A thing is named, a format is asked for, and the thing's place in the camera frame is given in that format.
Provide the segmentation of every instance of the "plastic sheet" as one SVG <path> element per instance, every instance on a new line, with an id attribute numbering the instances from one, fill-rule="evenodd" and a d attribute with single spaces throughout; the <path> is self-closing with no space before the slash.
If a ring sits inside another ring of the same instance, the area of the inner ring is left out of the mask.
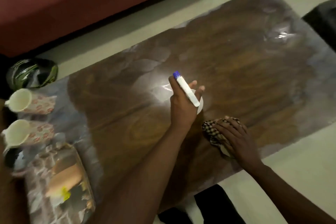
<path id="1" fill-rule="evenodd" d="M 98 184 L 103 176 L 103 169 L 99 164 L 96 151 L 91 142 L 86 117 L 72 105 L 68 96 L 67 84 L 68 78 L 64 78 L 37 90 L 47 96 L 57 96 L 53 112 L 48 115 L 20 113 L 19 118 L 45 121 L 52 124 L 55 133 L 57 133 L 52 143 L 65 141 L 76 148 L 89 177 L 95 200 L 99 201 Z M 25 160 L 30 162 L 45 147 L 45 144 L 25 147 L 23 149 Z"/>

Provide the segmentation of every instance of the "hand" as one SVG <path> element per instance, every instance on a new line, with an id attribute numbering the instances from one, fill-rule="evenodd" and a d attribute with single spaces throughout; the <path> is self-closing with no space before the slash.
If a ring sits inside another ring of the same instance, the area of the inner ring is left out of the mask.
<path id="1" fill-rule="evenodd" d="M 223 121 L 217 121 L 217 124 L 213 125 L 220 133 L 222 133 L 225 138 L 228 139 L 231 145 L 226 141 L 222 143 L 225 144 L 226 148 L 233 154 L 237 159 L 237 162 L 242 168 L 249 174 L 253 174 L 264 167 L 261 158 L 258 153 L 257 145 L 254 140 L 250 137 L 250 134 L 245 125 L 239 125 L 235 120 L 228 116 L 225 116 L 230 124 Z"/>
<path id="2" fill-rule="evenodd" d="M 197 107 L 191 103 L 173 76 L 169 77 L 169 83 L 174 92 L 174 95 L 172 95 L 170 98 L 171 125 L 173 127 L 188 128 L 189 130 L 192 123 L 196 119 Z M 193 88 L 196 85 L 197 82 L 193 81 L 189 84 L 189 87 Z M 204 86 L 200 86 L 196 90 L 195 96 L 197 97 L 198 101 L 200 101 L 204 90 Z"/>

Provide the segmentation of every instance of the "white floor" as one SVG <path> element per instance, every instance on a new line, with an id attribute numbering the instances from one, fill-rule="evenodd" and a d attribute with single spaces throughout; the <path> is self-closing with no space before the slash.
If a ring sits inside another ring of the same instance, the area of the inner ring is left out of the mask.
<path id="1" fill-rule="evenodd" d="M 62 44 L 41 57 L 56 61 L 59 78 L 62 78 L 227 1 L 165 0 Z M 302 16 L 325 0 L 285 1 Z M 333 135 L 336 135 L 336 124 L 281 150 L 264 162 L 336 218 L 336 140 Z M 220 185 L 246 223 L 286 223 L 266 194 L 244 171 Z M 203 223 L 192 198 L 185 207 L 194 224 Z"/>

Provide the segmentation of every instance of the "wooden table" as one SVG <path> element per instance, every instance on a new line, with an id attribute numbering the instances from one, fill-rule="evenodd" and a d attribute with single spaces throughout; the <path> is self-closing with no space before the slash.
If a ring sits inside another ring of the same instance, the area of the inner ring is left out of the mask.
<path id="1" fill-rule="evenodd" d="M 103 194 L 168 128 L 175 70 L 206 91 L 160 210 L 240 170 L 202 136 L 204 120 L 240 118 L 265 157 L 336 119 L 335 53 L 284 1 L 232 0 L 69 76 L 103 167 Z"/>

